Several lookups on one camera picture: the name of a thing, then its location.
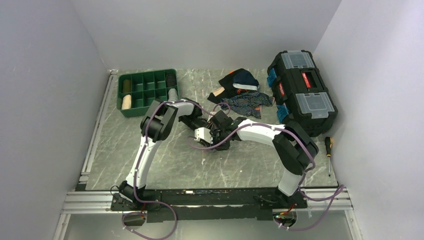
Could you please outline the green divided organizer tray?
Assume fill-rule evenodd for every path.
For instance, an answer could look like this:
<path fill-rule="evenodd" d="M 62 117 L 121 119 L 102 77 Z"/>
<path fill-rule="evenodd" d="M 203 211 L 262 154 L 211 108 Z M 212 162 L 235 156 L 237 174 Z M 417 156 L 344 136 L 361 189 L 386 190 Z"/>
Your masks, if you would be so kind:
<path fill-rule="evenodd" d="M 143 116 L 154 100 L 167 101 L 168 90 L 175 88 L 180 98 L 178 89 L 178 82 L 175 87 L 167 87 L 165 81 L 165 74 L 173 73 L 177 78 L 177 71 L 175 69 L 160 69 L 145 72 L 127 73 L 118 78 L 117 84 L 117 100 L 116 108 L 126 118 Z M 122 82 L 125 79 L 130 79 L 132 88 L 130 93 L 122 93 Z M 131 109 L 121 110 L 122 100 L 125 95 L 131 95 L 132 106 Z"/>

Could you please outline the grey striped underwear orange trim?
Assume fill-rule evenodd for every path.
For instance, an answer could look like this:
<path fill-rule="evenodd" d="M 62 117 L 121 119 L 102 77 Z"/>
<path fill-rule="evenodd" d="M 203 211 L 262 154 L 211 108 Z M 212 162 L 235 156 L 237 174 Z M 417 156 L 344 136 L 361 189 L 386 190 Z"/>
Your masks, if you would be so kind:
<path fill-rule="evenodd" d="M 205 150 L 208 153 L 214 153 L 214 152 L 217 152 L 219 150 L 219 146 L 216 146 L 216 145 L 213 145 L 213 144 L 207 144 L 205 146 Z"/>

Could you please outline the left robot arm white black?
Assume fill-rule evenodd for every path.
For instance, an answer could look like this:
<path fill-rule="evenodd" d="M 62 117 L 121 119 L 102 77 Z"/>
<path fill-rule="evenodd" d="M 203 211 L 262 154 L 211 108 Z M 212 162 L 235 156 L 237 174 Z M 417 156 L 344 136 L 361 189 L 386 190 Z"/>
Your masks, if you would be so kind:
<path fill-rule="evenodd" d="M 152 102 L 140 123 L 141 138 L 133 166 L 118 187 L 119 195 L 129 209 L 137 210 L 143 205 L 149 169 L 159 146 L 170 135 L 175 120 L 179 117 L 200 120 L 203 113 L 210 114 L 188 98 Z"/>

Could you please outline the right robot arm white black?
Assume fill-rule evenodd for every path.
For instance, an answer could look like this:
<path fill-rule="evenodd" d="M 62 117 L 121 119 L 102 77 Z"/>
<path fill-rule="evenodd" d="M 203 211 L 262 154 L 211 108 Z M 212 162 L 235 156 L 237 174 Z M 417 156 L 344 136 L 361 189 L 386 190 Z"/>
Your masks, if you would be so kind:
<path fill-rule="evenodd" d="M 282 178 L 275 194 L 276 203 L 287 208 L 295 201 L 295 192 L 305 178 L 306 171 L 314 166 L 314 159 L 319 153 L 318 146 L 297 122 L 270 125 L 245 117 L 232 119 L 222 110 L 211 117 L 209 122 L 213 126 L 212 143 L 217 148 L 222 146 L 226 150 L 233 140 L 274 147 L 283 164 Z"/>

